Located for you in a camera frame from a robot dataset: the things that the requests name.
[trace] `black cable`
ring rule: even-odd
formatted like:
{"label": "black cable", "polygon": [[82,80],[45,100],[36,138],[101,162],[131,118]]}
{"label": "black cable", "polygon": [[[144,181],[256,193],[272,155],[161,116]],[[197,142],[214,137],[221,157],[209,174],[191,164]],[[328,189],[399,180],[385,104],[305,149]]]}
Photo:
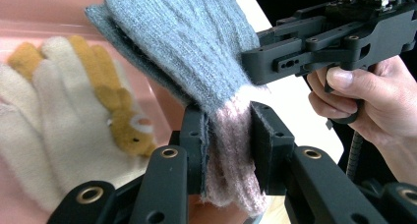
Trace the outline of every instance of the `black cable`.
{"label": "black cable", "polygon": [[359,155],[361,154],[361,147],[363,143],[362,136],[354,131],[352,143],[350,145],[349,159],[347,161],[346,175],[353,181],[358,168]]}

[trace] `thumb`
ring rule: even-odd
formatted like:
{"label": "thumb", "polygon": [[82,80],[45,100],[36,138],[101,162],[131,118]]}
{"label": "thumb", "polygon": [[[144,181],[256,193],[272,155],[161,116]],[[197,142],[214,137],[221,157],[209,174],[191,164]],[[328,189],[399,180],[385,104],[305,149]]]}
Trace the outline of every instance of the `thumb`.
{"label": "thumb", "polygon": [[352,98],[361,98],[374,106],[382,106],[389,99],[389,87],[384,78],[357,69],[345,71],[339,67],[330,68],[328,84],[336,91]]}

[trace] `human hand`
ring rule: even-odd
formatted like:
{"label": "human hand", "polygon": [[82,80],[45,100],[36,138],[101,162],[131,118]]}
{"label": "human hand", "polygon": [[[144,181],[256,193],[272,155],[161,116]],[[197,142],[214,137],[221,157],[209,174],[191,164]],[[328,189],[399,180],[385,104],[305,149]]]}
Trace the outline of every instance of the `human hand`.
{"label": "human hand", "polygon": [[[409,175],[417,168],[416,81],[398,56],[372,70],[331,68],[327,74],[326,69],[310,74],[310,102],[321,116],[346,118],[358,110],[355,99],[364,99],[349,126],[377,147],[398,181],[417,184]],[[333,93],[324,92],[326,80]]]}

